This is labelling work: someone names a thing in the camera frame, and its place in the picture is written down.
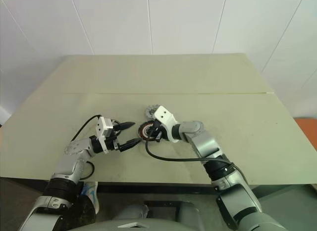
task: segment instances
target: table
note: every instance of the table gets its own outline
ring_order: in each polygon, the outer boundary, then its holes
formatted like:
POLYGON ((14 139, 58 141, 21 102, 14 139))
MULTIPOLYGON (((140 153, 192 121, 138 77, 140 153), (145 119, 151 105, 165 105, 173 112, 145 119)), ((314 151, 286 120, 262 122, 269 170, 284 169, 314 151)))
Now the table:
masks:
MULTIPOLYGON (((317 153, 243 54, 70 56, 2 127, 0 176, 49 179, 69 140, 92 115, 136 125, 160 104, 178 121, 200 120, 249 184, 317 183, 317 153)), ((94 134, 95 123, 80 137, 94 134)), ((193 157, 183 142, 151 145, 166 157, 193 157)), ((144 144, 92 159, 89 180, 209 184, 200 163, 149 157, 144 144)))

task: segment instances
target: floor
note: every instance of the floor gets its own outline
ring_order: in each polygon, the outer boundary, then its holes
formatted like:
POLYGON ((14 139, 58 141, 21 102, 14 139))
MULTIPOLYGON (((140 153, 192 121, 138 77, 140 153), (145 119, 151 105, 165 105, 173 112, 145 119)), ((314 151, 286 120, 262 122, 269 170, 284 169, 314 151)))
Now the floor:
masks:
MULTIPOLYGON (((18 230, 39 195, 41 195, 39 192, 32 189, 0 179, 0 230, 18 230)), ((130 204, 153 200, 187 201, 194 203, 200 210, 206 230, 230 230, 222 220, 213 195, 99 193, 98 199, 100 212, 97 215, 97 222, 112 219, 130 204)))
MULTIPOLYGON (((39 192, 0 178, 0 230, 18 230, 39 195, 39 192)), ((112 219, 130 204, 149 200, 181 200, 196 205, 207 231, 230 230, 222 220, 213 195, 99 193, 98 198, 100 212, 97 222, 112 219)), ((263 211, 278 220, 288 231, 316 230, 317 192, 308 185, 281 190, 260 199, 260 202, 263 211)))

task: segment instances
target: small gear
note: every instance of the small gear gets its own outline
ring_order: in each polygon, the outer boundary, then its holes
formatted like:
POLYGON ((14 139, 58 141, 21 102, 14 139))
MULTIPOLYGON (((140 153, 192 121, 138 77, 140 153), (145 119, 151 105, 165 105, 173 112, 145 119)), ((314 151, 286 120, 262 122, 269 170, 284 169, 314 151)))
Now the small gear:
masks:
POLYGON ((157 111, 157 109, 160 107, 160 105, 152 105, 148 106, 147 109, 145 110, 145 115, 149 119, 155 119, 154 118, 154 113, 157 111))
MULTIPOLYGON (((140 127, 138 128, 138 135, 140 138, 142 138, 144 141, 148 139, 149 137, 149 128, 152 127, 153 125, 153 120, 144 122, 143 124, 140 125, 140 127)), ((155 136, 150 137, 149 141, 155 141, 155 136)))

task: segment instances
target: white wall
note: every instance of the white wall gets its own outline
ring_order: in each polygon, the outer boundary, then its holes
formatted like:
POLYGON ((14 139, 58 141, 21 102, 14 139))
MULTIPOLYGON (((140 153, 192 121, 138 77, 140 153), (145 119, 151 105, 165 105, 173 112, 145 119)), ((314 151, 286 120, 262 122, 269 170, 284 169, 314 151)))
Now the white wall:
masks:
POLYGON ((64 55, 245 52, 293 116, 317 115, 316 2, 0 0, 0 112, 64 55))

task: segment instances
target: silver robot arm segment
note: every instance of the silver robot arm segment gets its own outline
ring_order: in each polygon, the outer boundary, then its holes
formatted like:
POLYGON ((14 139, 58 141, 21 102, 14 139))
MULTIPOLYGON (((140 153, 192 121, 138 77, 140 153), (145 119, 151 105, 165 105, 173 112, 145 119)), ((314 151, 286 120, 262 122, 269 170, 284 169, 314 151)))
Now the silver robot arm segment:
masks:
POLYGON ((42 196, 36 200, 19 230, 53 230, 55 224, 63 219, 63 214, 77 200, 77 184, 84 171, 84 164, 98 153, 108 153, 110 150, 122 152, 141 141, 136 138, 122 145, 118 143, 117 132, 134 124, 125 122, 113 125, 111 119, 100 116, 96 126, 97 136, 71 141, 42 196))
MULTIPOLYGON (((166 121, 162 118, 165 116, 162 112, 168 115, 170 112, 162 106, 158 111, 159 113, 155 113, 156 119, 164 125, 166 121)), ((215 159, 202 163, 211 178, 212 187, 219 194, 216 201, 229 228, 240 231, 285 230, 282 225, 262 212, 261 205, 244 176, 228 160, 216 139, 204 129, 202 122, 174 123, 167 134, 172 134, 174 142, 182 140, 191 144, 199 158, 215 159)))

